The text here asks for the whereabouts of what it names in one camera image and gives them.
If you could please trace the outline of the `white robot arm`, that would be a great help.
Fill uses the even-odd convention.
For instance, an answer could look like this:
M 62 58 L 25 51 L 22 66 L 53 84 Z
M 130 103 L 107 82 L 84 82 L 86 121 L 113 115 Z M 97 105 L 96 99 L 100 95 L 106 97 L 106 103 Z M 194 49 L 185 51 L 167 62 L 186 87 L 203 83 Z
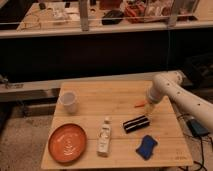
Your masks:
M 158 104 L 164 96 L 168 96 L 213 133 L 213 104 L 183 89 L 182 81 L 182 76 L 178 72 L 156 74 L 152 79 L 152 86 L 146 93 L 147 102 Z

